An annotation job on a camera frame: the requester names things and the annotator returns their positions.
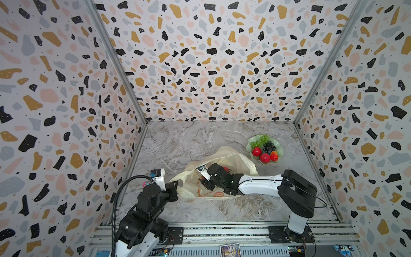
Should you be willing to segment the green grapes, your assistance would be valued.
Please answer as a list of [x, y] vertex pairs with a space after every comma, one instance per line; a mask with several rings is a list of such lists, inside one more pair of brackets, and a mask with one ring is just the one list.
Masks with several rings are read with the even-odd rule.
[[264, 148], [264, 145], [270, 141], [270, 137], [265, 134], [257, 135], [251, 138], [250, 145], [252, 149], [258, 147], [260, 149]]

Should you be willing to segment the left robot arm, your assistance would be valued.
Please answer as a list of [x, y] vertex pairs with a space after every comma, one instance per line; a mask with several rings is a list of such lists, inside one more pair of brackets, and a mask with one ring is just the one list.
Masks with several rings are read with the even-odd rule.
[[178, 200], [178, 182], [165, 184], [165, 190], [155, 182], [143, 188], [138, 202], [116, 227], [116, 205], [113, 201], [111, 224], [112, 257], [147, 257], [154, 248], [168, 238], [169, 223], [159, 215], [169, 202]]

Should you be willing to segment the red apple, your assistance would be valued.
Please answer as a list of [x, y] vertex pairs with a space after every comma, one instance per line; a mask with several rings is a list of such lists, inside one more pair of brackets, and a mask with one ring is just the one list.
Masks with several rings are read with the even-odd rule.
[[253, 151], [252, 151], [252, 154], [255, 157], [259, 157], [262, 154], [261, 148], [259, 148], [259, 147], [254, 148]]
[[271, 161], [271, 156], [270, 156], [269, 154], [267, 154], [267, 153], [262, 153], [262, 154], [259, 156], [259, 158], [260, 158], [260, 161], [261, 161], [262, 163], [269, 163], [269, 162]]

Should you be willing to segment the orange red mango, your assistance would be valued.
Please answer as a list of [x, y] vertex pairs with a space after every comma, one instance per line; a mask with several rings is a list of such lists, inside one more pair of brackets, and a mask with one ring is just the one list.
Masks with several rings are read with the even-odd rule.
[[276, 151], [272, 151], [270, 154], [270, 158], [273, 162], [276, 162], [279, 160], [279, 155]]

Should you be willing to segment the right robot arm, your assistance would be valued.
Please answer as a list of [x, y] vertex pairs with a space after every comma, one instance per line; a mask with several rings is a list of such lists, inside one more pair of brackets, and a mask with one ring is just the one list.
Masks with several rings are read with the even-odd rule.
[[200, 166], [201, 184], [209, 189], [220, 188], [228, 196], [263, 194], [281, 198], [291, 213], [287, 226], [269, 229], [272, 243], [312, 243], [313, 233], [308, 220], [314, 216], [317, 187], [293, 170], [276, 176], [250, 176], [230, 173], [217, 163]]

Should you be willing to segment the cream plastic bag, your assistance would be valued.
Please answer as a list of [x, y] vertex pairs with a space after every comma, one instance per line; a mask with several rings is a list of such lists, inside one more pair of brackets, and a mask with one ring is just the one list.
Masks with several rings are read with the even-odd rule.
[[170, 179], [181, 181], [178, 196], [186, 199], [232, 199], [240, 196], [239, 178], [258, 176], [255, 164], [232, 147], [220, 147], [201, 161], [188, 163], [185, 170]]

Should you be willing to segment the dark purple grapes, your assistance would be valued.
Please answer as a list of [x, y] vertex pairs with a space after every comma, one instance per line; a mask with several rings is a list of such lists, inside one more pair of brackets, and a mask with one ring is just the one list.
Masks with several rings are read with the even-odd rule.
[[275, 144], [271, 141], [264, 143], [263, 148], [262, 148], [262, 153], [267, 153], [270, 155], [272, 151], [276, 151]]

